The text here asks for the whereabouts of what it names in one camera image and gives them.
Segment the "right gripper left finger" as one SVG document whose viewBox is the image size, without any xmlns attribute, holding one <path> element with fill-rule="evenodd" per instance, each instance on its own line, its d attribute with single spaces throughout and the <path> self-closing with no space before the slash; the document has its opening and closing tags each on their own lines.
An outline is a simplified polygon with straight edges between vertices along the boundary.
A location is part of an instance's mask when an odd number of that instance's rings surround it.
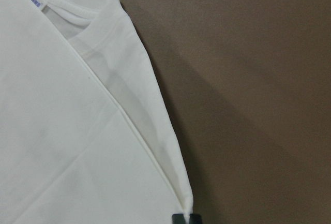
<svg viewBox="0 0 331 224">
<path fill-rule="evenodd" d="M 186 224 L 184 214 L 173 214 L 172 224 Z"/>
</svg>

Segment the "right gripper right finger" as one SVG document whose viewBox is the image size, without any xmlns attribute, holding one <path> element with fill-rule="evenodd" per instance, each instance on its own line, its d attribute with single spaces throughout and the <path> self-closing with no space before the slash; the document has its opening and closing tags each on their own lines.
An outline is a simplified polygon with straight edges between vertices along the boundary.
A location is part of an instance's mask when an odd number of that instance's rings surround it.
<svg viewBox="0 0 331 224">
<path fill-rule="evenodd" d="M 200 214 L 190 214 L 189 224 L 202 224 L 202 216 Z"/>
</svg>

